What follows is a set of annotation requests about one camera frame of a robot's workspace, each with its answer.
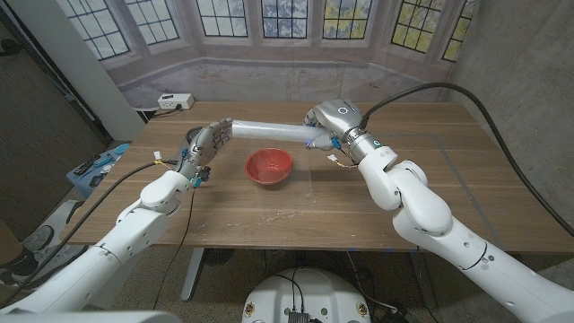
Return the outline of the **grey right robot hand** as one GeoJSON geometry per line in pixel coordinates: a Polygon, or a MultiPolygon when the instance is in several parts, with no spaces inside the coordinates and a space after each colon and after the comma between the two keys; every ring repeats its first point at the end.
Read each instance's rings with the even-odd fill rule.
{"type": "Polygon", "coordinates": [[[352,153],[368,154],[380,147],[374,137],[360,128],[362,114],[351,102],[346,100],[324,101],[312,108],[304,118],[308,127],[323,127],[330,135],[321,135],[308,140],[308,149],[331,150],[332,138],[346,142],[352,153]]]}

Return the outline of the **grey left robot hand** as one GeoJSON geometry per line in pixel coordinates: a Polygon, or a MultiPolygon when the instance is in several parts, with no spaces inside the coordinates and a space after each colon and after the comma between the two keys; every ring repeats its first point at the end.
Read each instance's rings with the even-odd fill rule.
{"type": "Polygon", "coordinates": [[[223,118],[203,127],[192,139],[188,153],[178,166],[178,173],[191,179],[198,167],[206,166],[232,138],[232,119],[223,118]]]}

